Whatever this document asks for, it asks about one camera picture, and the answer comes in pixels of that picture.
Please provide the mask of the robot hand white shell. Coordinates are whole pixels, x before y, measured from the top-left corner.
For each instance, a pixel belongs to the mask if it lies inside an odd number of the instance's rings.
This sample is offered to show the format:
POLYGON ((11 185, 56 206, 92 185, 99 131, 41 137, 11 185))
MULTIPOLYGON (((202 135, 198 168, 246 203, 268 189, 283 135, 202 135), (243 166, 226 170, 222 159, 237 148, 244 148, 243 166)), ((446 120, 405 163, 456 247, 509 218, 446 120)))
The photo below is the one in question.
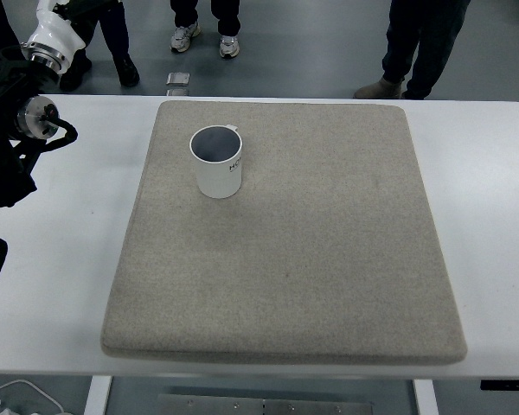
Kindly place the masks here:
POLYGON ((98 18, 116 3, 118 1, 40 1, 36 7, 37 27, 23 46, 27 59, 40 58, 66 65, 86 46, 74 25, 98 18))

